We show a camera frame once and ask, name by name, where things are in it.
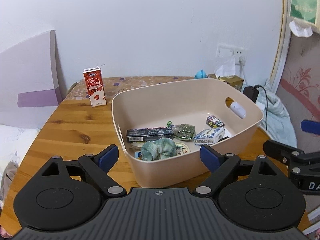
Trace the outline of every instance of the blue round object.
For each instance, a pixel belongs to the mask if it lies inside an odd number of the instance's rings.
[[[198,78],[207,78],[207,74],[204,72],[204,70],[200,70],[197,72],[197,74],[195,75],[195,79],[198,79]]]

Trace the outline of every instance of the black power adapter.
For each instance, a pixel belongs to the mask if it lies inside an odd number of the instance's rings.
[[[250,86],[250,87],[245,87],[243,90],[243,93],[255,103],[259,95],[259,90]]]

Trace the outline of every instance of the red and white drink carton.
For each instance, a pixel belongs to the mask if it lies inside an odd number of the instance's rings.
[[[87,85],[91,106],[106,105],[107,102],[103,90],[101,68],[87,68],[83,71],[83,75],[85,84]]]

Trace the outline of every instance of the crosshair symbol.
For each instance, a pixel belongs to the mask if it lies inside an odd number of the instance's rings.
[[[158,190],[158,191],[154,192],[154,194],[156,194],[156,195],[158,195],[158,196],[162,195],[163,193],[165,193],[165,192],[163,192],[163,191],[161,191],[161,190]]]

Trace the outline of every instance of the black cable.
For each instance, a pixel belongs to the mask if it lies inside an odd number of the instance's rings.
[[[267,128],[267,114],[268,114],[268,96],[267,96],[267,92],[266,92],[266,90],[264,89],[264,87],[263,87],[263,86],[261,86],[261,85],[255,85],[255,86],[254,86],[254,88],[255,88],[255,89],[257,89],[257,88],[262,88],[262,89],[264,90],[265,94],[266,94],[266,102],[267,102],[267,111],[266,111],[266,131],[268,131],[268,128]]]

